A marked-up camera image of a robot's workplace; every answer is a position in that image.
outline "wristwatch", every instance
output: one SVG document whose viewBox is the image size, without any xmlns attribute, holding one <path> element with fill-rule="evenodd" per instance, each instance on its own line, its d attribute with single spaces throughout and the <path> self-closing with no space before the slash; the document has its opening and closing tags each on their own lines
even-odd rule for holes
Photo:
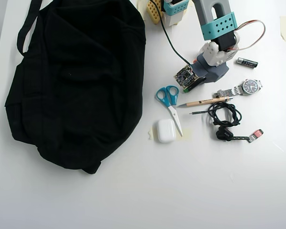
<svg viewBox="0 0 286 229">
<path fill-rule="evenodd" d="M 215 98 L 232 97 L 236 95 L 256 94 L 262 89 L 262 83 L 259 80 L 245 80 L 239 86 L 228 90 L 219 90 L 214 94 Z"/>
</svg>

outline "black clip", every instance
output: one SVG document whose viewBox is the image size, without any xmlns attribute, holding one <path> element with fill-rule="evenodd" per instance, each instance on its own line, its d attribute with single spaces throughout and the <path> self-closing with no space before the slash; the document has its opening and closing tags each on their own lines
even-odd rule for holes
<svg viewBox="0 0 286 229">
<path fill-rule="evenodd" d="M 250 140 L 249 137 L 234 137 L 233 133 L 227 127 L 224 126 L 219 127 L 219 130 L 216 132 L 216 136 L 219 140 L 228 142 L 235 140 Z"/>
</svg>

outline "white plastic part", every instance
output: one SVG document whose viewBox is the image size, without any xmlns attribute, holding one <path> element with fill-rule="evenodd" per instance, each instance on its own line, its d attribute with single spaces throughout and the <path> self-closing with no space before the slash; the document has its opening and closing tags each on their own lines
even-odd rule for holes
<svg viewBox="0 0 286 229">
<path fill-rule="evenodd" d="M 172 119 L 160 120 L 157 124 L 158 139 L 161 143 L 170 143 L 176 140 L 176 128 Z"/>
<path fill-rule="evenodd" d="M 182 20 L 184 11 L 181 11 L 181 12 L 179 12 L 173 16 L 169 16 L 166 13 L 163 13 L 163 14 L 164 14 L 164 18 L 165 18 L 165 24 L 167 26 L 172 26 L 172 25 L 175 25 Z"/>
<path fill-rule="evenodd" d="M 237 32 L 234 32 L 236 37 L 236 45 L 233 47 L 234 49 L 238 49 L 238 43 L 240 37 Z M 205 61 L 210 66 L 219 66 L 231 59 L 237 54 L 237 51 L 219 51 L 218 44 L 215 42 L 206 43 L 199 52 L 200 54 L 203 53 L 203 57 Z"/>
</svg>

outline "wire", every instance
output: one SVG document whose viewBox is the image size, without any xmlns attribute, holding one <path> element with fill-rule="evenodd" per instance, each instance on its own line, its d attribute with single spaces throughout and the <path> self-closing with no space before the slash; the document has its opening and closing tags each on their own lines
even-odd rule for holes
<svg viewBox="0 0 286 229">
<path fill-rule="evenodd" d="M 242 50 L 246 50 L 246 49 L 249 49 L 251 48 L 252 46 L 254 46 L 256 43 L 258 43 L 262 38 L 263 36 L 265 35 L 266 33 L 266 25 L 261 21 L 261 20 L 251 20 L 251 21 L 247 21 L 243 24 L 241 24 L 240 26 L 238 26 L 238 28 L 235 30 L 235 31 L 238 31 L 240 29 L 242 29 L 243 27 L 249 25 L 249 24 L 252 24 L 252 23 L 256 23 L 256 22 L 259 22 L 259 23 L 262 23 L 263 24 L 263 27 L 264 27 L 264 31 L 262 33 L 262 35 L 253 43 L 251 44 L 250 46 L 246 47 L 246 48 L 242 48 L 242 49 L 228 49 L 228 51 L 242 51 Z"/>
<path fill-rule="evenodd" d="M 168 40 L 169 44 L 171 45 L 171 48 L 172 48 L 173 51 L 177 54 L 177 56 L 179 56 L 184 62 L 186 62 L 186 64 L 188 64 L 188 65 L 191 66 L 190 62 L 188 62 L 188 61 L 187 61 L 182 55 L 180 55 L 180 54 L 177 52 L 177 50 L 174 48 L 174 46 L 173 46 L 173 44 L 172 44 L 172 42 L 171 42 L 171 40 L 170 40 L 170 38 L 169 38 L 169 36 L 168 36 L 168 34 L 167 34 L 167 32 L 166 32 L 166 29 L 165 29 L 165 27 L 164 27 L 164 24 L 163 24 L 163 21 L 162 21 L 162 18 L 161 18 L 161 13 L 160 13 L 160 10 L 159 10 L 159 8 L 158 8 L 158 5 L 157 5 L 153 0 L 149 0 L 149 1 L 150 1 L 152 4 L 154 4 L 155 7 L 156 7 L 156 10 L 157 10 L 157 12 L 158 12 L 158 14 L 159 14 L 160 22 L 161 22 L 161 25 L 162 25 L 162 29 L 163 29 L 163 31 L 164 31 L 166 37 L 167 37 L 167 40 Z"/>
<path fill-rule="evenodd" d="M 221 121 L 218 116 L 217 116 L 217 111 L 219 109 L 226 108 L 232 113 L 232 118 L 233 121 Z M 232 127 L 232 126 L 237 126 L 240 125 L 240 121 L 242 120 L 243 116 L 242 114 L 236 109 L 234 104 L 227 104 L 223 102 L 218 102 L 215 104 L 212 104 L 207 111 L 199 111 L 199 112 L 193 112 L 190 113 L 192 115 L 197 115 L 197 114 L 204 114 L 208 113 L 213 119 L 214 119 L 214 125 L 220 125 L 223 127 Z"/>
</svg>

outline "black wire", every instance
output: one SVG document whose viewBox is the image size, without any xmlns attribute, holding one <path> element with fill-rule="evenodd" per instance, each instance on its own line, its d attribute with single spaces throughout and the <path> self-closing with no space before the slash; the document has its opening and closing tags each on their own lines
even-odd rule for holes
<svg viewBox="0 0 286 229">
<path fill-rule="evenodd" d="M 217 116 L 217 111 L 219 109 L 226 108 L 231 111 L 232 117 L 233 117 L 233 122 L 229 121 L 221 121 L 218 116 Z M 207 111 L 200 111 L 200 112 L 193 112 L 193 115 L 196 114 L 203 114 L 203 113 L 208 113 L 213 119 L 214 119 L 214 125 L 220 125 L 223 127 L 232 127 L 232 126 L 237 126 L 240 125 L 240 121 L 242 120 L 243 116 L 242 114 L 236 109 L 234 104 L 227 104 L 223 102 L 218 102 L 215 104 L 212 104 Z"/>
<path fill-rule="evenodd" d="M 171 42 L 171 40 L 170 40 L 170 38 L 169 38 L 169 36 L 168 36 L 168 34 L 167 34 L 167 32 L 166 32 L 166 29 L 165 29 L 165 27 L 164 27 L 164 24 L 163 24 L 163 21 L 162 21 L 162 18 L 161 18 L 161 13 L 160 13 L 160 10 L 159 10 L 157 4 L 156 4 L 153 0 L 149 0 L 149 1 L 150 1 L 152 4 L 154 4 L 155 7 L 156 7 L 156 10 L 157 10 L 157 12 L 158 12 L 158 14 L 159 14 L 159 17 L 160 17 L 160 22 L 161 22 L 161 25 L 162 25 L 162 29 L 163 29 L 163 31 L 164 31 L 166 37 L 167 37 L 167 40 L 168 40 L 169 44 L 171 45 L 173 51 L 174 51 L 174 52 L 177 54 L 177 56 L 179 56 L 184 62 L 186 62 L 188 65 L 191 65 L 191 64 L 190 64 L 182 55 L 180 55 L 180 54 L 177 52 L 177 50 L 174 48 L 174 46 L 173 46 L 173 44 L 172 44 L 172 42 Z"/>
</svg>

